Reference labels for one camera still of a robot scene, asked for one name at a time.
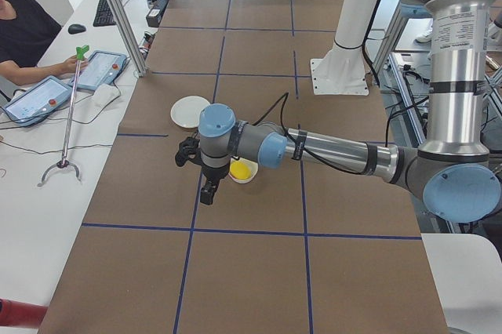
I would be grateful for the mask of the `person's hand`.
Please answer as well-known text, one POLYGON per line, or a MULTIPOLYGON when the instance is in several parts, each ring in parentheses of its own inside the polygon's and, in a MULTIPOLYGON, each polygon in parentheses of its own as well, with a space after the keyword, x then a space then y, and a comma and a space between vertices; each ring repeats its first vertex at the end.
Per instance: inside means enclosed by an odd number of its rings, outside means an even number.
POLYGON ((80 64, 80 69, 83 70, 88 66, 89 61, 87 59, 79 60, 76 55, 70 56, 59 64, 59 74, 75 73, 77 64, 80 64))

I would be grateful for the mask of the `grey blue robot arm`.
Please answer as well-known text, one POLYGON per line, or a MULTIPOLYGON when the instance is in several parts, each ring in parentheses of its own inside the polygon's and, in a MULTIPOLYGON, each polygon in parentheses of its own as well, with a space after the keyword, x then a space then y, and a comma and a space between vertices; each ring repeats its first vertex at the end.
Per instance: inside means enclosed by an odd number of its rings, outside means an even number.
POLYGON ((251 125, 215 103, 200 115, 196 162, 209 205, 241 157, 268 168, 312 158, 341 172, 379 176, 405 188, 444 220, 480 220, 501 204, 501 183, 481 143, 489 7, 495 0, 401 0, 404 14, 431 16, 427 138, 418 148, 377 146, 275 125, 251 125))

